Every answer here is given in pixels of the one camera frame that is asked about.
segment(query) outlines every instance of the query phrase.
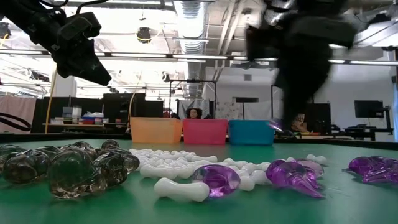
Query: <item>monitor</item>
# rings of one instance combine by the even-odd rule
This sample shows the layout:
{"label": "monitor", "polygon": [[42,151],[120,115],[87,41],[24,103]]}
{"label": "monitor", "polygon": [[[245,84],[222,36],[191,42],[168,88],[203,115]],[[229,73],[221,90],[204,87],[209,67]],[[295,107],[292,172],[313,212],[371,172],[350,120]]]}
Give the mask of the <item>monitor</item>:
{"label": "monitor", "polygon": [[381,100],[355,100],[354,105],[356,118],[384,118]]}

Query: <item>orange plastic bin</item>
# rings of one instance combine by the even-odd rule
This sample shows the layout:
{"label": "orange plastic bin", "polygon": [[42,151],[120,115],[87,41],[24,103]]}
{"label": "orange plastic bin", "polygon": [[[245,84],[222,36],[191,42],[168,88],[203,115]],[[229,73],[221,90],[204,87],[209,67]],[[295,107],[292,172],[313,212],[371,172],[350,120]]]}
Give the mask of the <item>orange plastic bin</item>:
{"label": "orange plastic bin", "polygon": [[228,121],[225,119],[185,119],[184,143],[223,145],[227,128]]}
{"label": "orange plastic bin", "polygon": [[174,118],[131,118],[133,143],[176,144],[181,141],[182,122]]}

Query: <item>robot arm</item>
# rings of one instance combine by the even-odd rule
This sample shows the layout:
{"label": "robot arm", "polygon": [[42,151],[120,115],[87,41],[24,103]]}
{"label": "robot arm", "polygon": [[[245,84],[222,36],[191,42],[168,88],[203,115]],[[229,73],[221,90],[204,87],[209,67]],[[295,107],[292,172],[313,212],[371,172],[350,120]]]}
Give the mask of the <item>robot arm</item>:
{"label": "robot arm", "polygon": [[[85,3],[98,4],[107,0]],[[8,18],[29,35],[30,40],[47,49],[57,63],[58,74],[70,75],[107,85],[111,80],[108,71],[95,55],[94,40],[100,34],[101,24],[92,12],[66,17],[60,8],[43,0],[0,0],[0,20]],[[43,5],[54,7],[46,9]]]}

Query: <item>pink plastic bin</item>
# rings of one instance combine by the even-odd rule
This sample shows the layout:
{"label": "pink plastic bin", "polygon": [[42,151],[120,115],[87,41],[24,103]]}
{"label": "pink plastic bin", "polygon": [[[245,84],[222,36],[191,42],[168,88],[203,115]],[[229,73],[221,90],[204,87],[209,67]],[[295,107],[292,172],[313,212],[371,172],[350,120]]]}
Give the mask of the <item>pink plastic bin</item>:
{"label": "pink plastic bin", "polygon": [[224,145],[228,128],[225,119],[184,119],[185,144]]}

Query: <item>green tabletop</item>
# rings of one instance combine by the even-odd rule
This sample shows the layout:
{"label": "green tabletop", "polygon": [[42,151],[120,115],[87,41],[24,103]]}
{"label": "green tabletop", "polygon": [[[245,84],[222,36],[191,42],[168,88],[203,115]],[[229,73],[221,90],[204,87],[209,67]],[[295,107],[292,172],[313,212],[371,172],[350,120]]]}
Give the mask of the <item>green tabletop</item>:
{"label": "green tabletop", "polygon": [[[27,148],[61,146],[75,141],[15,143]],[[93,146],[103,140],[82,139]],[[257,185],[251,192],[236,191],[218,200],[203,203],[175,202],[158,198],[155,179],[133,173],[121,186],[99,197],[57,200],[47,184],[12,186],[0,180],[0,223],[4,224],[203,224],[203,223],[305,223],[305,224],[390,224],[397,223],[398,187],[362,184],[351,174],[341,172],[358,156],[398,158],[397,151],[319,144],[275,144],[261,146],[160,146],[132,145],[119,141],[126,149],[186,150],[199,156],[232,157],[253,163],[274,159],[323,155],[329,161],[319,183],[325,199],[310,198],[291,190]]]}

